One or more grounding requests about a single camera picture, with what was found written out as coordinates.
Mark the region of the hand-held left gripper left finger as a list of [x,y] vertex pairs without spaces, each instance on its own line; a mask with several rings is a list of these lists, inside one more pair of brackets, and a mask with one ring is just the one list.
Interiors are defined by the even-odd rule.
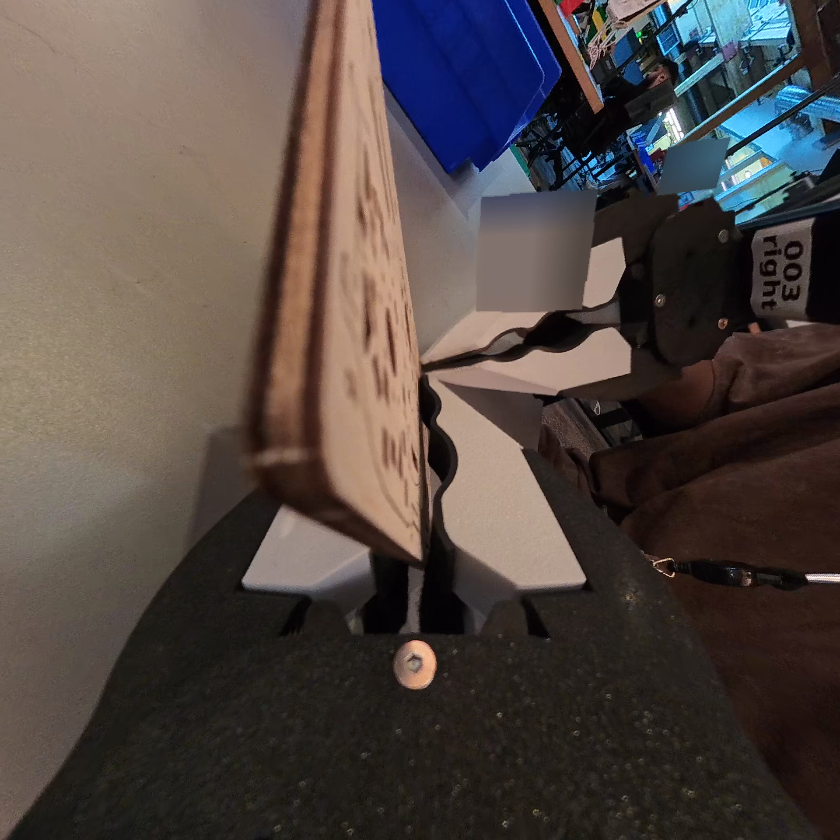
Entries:
[[304,595],[357,611],[372,597],[368,547],[289,508],[278,510],[242,581],[252,592]]

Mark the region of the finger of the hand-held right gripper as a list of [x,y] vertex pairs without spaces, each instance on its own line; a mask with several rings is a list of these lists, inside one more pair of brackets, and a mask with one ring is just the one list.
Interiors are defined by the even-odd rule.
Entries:
[[526,337],[547,322],[458,322],[427,351],[427,374],[481,390],[556,396],[581,385],[627,375],[632,348],[613,328],[571,323],[571,336]]
[[449,360],[463,354],[485,352],[500,336],[525,335],[548,316],[577,316],[603,307],[616,294],[625,270],[623,241],[614,238],[591,249],[583,284],[581,307],[570,311],[504,312],[473,311],[465,315],[423,355],[423,364]]

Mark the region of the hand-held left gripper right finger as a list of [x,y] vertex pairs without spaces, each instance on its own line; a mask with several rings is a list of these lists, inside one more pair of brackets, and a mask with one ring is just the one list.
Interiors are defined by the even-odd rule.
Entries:
[[486,618],[501,602],[579,591],[585,574],[526,459],[539,441],[541,402],[427,383],[437,428],[455,449],[454,475],[439,489],[459,600]]

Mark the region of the laser-cut plywood board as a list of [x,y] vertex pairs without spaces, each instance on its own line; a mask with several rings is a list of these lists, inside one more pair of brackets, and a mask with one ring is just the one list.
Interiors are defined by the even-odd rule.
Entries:
[[310,2],[252,372],[263,486],[421,564],[421,366],[371,2]]

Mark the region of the person's right forearm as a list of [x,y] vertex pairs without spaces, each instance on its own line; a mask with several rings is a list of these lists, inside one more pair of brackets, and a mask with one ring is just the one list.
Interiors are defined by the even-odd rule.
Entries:
[[838,423],[839,327],[810,324],[739,332],[711,360],[634,398],[633,417],[646,436],[686,431],[723,417],[745,427],[769,422],[807,427]]

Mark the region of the wooden-edged table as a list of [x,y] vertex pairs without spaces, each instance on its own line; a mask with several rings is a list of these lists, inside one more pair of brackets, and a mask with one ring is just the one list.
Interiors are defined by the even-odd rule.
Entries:
[[586,106],[589,112],[599,114],[604,108],[602,90],[592,75],[576,24],[558,2],[534,1],[530,4],[560,64],[559,96],[569,106]]

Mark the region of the wooden beam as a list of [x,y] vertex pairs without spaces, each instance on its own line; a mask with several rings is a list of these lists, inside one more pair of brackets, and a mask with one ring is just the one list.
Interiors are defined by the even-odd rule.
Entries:
[[700,140],[748,106],[805,71],[812,89],[821,90],[838,78],[838,1],[787,2],[794,33],[791,53],[709,118],[685,134],[683,143]]

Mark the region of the blue plastic bin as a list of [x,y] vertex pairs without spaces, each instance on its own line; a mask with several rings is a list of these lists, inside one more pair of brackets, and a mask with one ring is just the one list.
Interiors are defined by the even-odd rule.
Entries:
[[525,1],[373,1],[382,78],[448,174],[484,170],[562,69]]

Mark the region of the person's brown jacket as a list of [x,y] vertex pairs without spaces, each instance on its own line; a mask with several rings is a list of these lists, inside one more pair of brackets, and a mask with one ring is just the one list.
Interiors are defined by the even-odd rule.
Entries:
[[[838,383],[584,457],[539,452],[647,554],[838,572]],[[742,729],[820,838],[838,838],[838,587],[672,582]]]

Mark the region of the silver ventilation duct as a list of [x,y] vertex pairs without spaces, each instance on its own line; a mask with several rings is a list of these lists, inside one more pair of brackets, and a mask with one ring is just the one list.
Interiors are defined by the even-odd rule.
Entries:
[[820,90],[809,91],[802,87],[783,87],[773,99],[774,113],[784,117],[781,124],[793,131],[809,133],[818,122],[839,124],[838,86],[826,86]]

